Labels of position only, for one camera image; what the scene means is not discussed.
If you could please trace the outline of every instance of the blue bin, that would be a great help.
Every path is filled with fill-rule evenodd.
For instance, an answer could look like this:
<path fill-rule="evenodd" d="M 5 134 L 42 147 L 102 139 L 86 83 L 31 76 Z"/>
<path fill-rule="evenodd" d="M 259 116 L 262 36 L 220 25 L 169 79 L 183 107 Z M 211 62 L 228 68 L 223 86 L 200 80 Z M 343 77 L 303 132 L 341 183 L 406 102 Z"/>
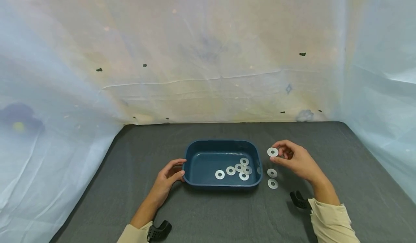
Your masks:
<path fill-rule="evenodd" d="M 236 171 L 228 175 L 227 167 L 240 163 L 241 158 L 249 160 L 252 174 L 243 181 Z M 257 148 L 244 140 L 198 140 L 191 143 L 185 154 L 184 180 L 195 188 L 204 189 L 250 189 L 257 186 L 263 178 L 263 168 Z M 221 180 L 215 177 L 217 170 L 224 171 Z"/>

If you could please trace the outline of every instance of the tray rim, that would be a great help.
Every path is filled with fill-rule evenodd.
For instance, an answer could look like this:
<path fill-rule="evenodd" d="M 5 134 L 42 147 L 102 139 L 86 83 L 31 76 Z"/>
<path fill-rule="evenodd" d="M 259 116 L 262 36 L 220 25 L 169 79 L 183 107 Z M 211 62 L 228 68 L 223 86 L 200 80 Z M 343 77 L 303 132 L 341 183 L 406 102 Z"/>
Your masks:
<path fill-rule="evenodd" d="M 251 188 L 251 187 L 257 186 L 261 182 L 261 180 L 263 180 L 263 165 L 261 163 L 261 159 L 260 159 L 260 155 L 259 155 L 259 152 L 257 150 L 257 147 L 252 142 L 250 142 L 248 140 L 244 140 L 244 139 L 197 139 L 197 140 L 194 140 L 191 143 L 189 143 L 188 146 L 186 147 L 186 150 L 185 150 L 185 158 L 184 159 L 186 159 L 186 155 L 187 155 L 187 152 L 189 150 L 189 147 L 192 144 L 194 144 L 195 142 L 199 142 L 199 141 L 206 141 L 206 142 L 207 141 L 233 141 L 233 142 L 243 141 L 243 142 L 248 142 L 249 144 L 252 144 L 254 146 L 256 152 L 257 152 L 257 160 L 260 163 L 260 178 L 259 178 L 259 180 L 257 182 L 252 183 L 250 185 L 212 185 L 210 183 L 192 183 L 192 182 L 189 182 L 189 180 L 184 175 L 183 176 L 183 179 L 185 180 L 185 182 L 187 184 L 189 184 L 191 186 L 197 186 L 197 187 L 214 187 L 214 188 L 215 187 L 225 187 L 225 188 L 227 188 L 227 187 L 244 187 L 244 188 Z"/>

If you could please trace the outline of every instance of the finger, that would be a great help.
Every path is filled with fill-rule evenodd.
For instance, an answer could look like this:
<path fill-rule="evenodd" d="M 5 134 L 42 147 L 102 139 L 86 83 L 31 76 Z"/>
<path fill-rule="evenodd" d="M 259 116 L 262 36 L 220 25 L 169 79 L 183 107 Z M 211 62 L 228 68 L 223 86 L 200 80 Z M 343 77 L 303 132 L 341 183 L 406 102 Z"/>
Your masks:
<path fill-rule="evenodd" d="M 167 174 L 167 178 L 171 177 L 173 174 L 179 172 L 182 169 L 182 165 L 176 165 L 174 167 L 172 167 L 172 169 L 169 170 L 168 174 Z"/>
<path fill-rule="evenodd" d="M 168 179 L 169 184 L 173 185 L 176 181 L 180 181 L 184 174 L 184 170 L 175 173 L 174 175 L 172 175 L 172 177 Z"/>
<path fill-rule="evenodd" d="M 186 159 L 175 159 L 170 161 L 168 164 L 166 164 L 166 166 L 159 172 L 159 174 L 163 174 L 163 175 L 167 175 L 169 173 L 169 170 L 172 169 L 174 166 L 180 164 L 180 163 L 185 163 Z"/>
<path fill-rule="evenodd" d="M 279 147 L 279 149 L 280 148 L 282 149 L 281 152 L 279 151 L 280 156 L 283 156 L 284 152 L 291 152 L 290 148 L 288 148 L 287 146 L 281 146 L 281 147 Z"/>
<path fill-rule="evenodd" d="M 270 161 L 272 161 L 275 164 L 279 164 L 279 165 L 282 165 L 282 166 L 285 166 L 285 167 L 290 166 L 290 160 L 284 159 L 284 158 L 281 158 L 281 157 L 271 157 Z"/>
<path fill-rule="evenodd" d="M 292 150 L 293 152 L 295 152 L 296 150 L 298 150 L 300 148 L 299 145 L 289 141 L 289 140 L 282 140 L 282 141 L 277 141 L 276 143 L 274 143 L 274 145 L 272 145 L 272 147 L 287 147 L 290 150 Z"/>

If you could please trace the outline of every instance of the tarp wall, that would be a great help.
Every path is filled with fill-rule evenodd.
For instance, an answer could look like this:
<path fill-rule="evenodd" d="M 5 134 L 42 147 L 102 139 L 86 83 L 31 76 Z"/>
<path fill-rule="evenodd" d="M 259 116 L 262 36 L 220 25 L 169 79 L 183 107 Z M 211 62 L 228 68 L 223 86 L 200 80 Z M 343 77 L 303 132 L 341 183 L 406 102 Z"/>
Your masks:
<path fill-rule="evenodd" d="M 49 241 L 126 123 L 343 121 L 416 200 L 415 8 L 0 0 L 0 241 Z"/>

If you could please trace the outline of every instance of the black plastic clip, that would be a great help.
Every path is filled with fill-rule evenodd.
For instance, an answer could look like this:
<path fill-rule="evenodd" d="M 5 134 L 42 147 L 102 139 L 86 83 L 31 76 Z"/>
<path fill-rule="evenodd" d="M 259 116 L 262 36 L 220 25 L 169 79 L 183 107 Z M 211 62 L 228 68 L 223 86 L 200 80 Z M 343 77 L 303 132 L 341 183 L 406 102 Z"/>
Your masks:
<path fill-rule="evenodd" d="M 300 191 L 291 192 L 290 197 L 292 198 L 292 202 L 296 207 L 301 209 L 312 210 L 312 207 L 309 204 L 308 200 L 302 197 Z"/>
<path fill-rule="evenodd" d="M 163 221 L 159 227 L 152 225 L 147 234 L 147 242 L 150 242 L 150 240 L 159 241 L 165 239 L 170 230 L 172 230 L 172 225 L 169 221 Z"/>

